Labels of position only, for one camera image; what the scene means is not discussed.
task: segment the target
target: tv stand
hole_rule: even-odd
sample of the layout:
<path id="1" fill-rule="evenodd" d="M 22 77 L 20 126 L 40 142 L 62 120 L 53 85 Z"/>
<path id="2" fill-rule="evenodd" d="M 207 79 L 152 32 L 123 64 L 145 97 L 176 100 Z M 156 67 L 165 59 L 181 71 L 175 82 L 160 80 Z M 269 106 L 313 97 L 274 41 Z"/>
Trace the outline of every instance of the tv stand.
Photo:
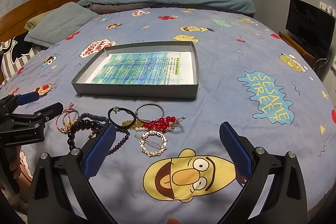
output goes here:
<path id="1" fill-rule="evenodd" d="M 294 40 L 288 34 L 285 34 L 283 32 L 279 32 L 279 36 L 283 41 L 285 41 L 288 45 L 295 49 L 308 63 L 308 65 L 313 68 L 317 59 L 313 57 L 313 55 L 311 55 L 309 52 L 307 52 L 298 42 L 295 41 L 297 39 L 296 37 Z"/>

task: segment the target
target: yellow star print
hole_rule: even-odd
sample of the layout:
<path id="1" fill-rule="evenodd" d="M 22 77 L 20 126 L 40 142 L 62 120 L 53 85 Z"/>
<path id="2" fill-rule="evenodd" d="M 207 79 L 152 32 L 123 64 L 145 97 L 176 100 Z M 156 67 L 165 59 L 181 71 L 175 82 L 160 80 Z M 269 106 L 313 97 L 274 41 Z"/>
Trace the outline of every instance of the yellow star print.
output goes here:
<path id="1" fill-rule="evenodd" d="M 328 100 L 327 94 L 325 94 L 324 90 L 322 90 L 321 93 L 323 94 L 323 97 Z"/>

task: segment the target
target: bedspread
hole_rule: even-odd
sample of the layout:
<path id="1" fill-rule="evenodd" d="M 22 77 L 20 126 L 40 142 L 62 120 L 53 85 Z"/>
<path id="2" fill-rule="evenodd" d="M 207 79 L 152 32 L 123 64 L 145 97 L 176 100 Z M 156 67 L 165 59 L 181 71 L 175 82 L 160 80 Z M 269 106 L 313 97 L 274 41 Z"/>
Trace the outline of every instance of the bedspread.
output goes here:
<path id="1" fill-rule="evenodd" d="M 114 98 L 76 94 L 71 80 L 94 54 L 90 44 L 108 39 L 117 45 L 149 41 L 193 41 L 199 62 L 199 89 L 194 101 Z M 336 113 L 317 75 L 303 58 L 274 32 L 239 14 L 180 8 L 145 8 L 93 18 L 67 39 L 39 52 L 1 89 L 9 93 L 37 90 L 40 99 L 18 107 L 33 113 L 55 102 L 75 104 L 80 113 L 107 115 L 114 106 L 135 109 L 157 102 L 166 115 L 187 117 L 165 133 L 168 149 L 161 156 L 142 153 L 131 132 L 129 140 L 107 156 L 90 183 L 120 224 L 217 223 L 241 186 L 231 159 L 219 139 L 219 126 L 228 121 L 239 135 L 268 153 L 298 157 L 308 209 L 315 206 L 336 177 Z M 142 117 L 160 116 L 144 108 Z M 117 122 L 130 119 L 122 113 Z M 82 147 L 89 131 L 76 133 Z M 117 133 L 116 143 L 123 137 Z M 43 152 L 68 153 L 67 136 L 53 122 L 45 141 L 24 146 L 31 170 Z M 265 187 L 254 211 L 267 196 Z M 81 214 L 73 193 L 75 211 Z"/>

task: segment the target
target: red heart print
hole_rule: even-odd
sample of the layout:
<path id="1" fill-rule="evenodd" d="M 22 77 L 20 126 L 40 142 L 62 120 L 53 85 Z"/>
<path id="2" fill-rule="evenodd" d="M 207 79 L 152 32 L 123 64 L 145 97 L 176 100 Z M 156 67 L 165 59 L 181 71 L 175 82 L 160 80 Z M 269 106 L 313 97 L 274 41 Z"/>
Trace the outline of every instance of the red heart print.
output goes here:
<path id="1" fill-rule="evenodd" d="M 275 33 L 274 34 L 271 34 L 272 37 L 274 38 L 277 38 L 277 39 L 281 39 L 278 35 L 276 35 Z"/>

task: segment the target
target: pillow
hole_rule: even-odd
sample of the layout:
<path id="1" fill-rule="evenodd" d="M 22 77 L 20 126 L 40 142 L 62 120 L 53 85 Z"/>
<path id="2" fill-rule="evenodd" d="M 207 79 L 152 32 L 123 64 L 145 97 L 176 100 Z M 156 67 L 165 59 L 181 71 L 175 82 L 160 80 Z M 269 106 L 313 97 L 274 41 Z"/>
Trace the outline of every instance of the pillow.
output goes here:
<path id="1" fill-rule="evenodd" d="M 40 23 L 40 21 L 42 19 L 44 19 L 47 14 L 51 13 L 53 10 L 51 11 L 47 11 L 45 13 L 41 13 L 33 18 L 31 18 L 30 20 L 27 21 L 26 25 L 25 25 L 25 29 L 30 32 L 32 29 L 34 29 L 36 27 L 37 24 Z"/>
<path id="2" fill-rule="evenodd" d="M 77 3 L 69 2 L 53 10 L 33 29 L 25 41 L 51 47 L 76 32 L 85 23 L 98 16 Z"/>
<path id="3" fill-rule="evenodd" d="M 23 33 L 0 43 L 0 51 L 3 51 L 1 68 L 5 77 L 4 85 L 19 70 L 22 70 L 28 60 L 41 51 L 40 46 L 34 46 L 34 44 L 24 40 L 26 35 L 27 33 Z"/>

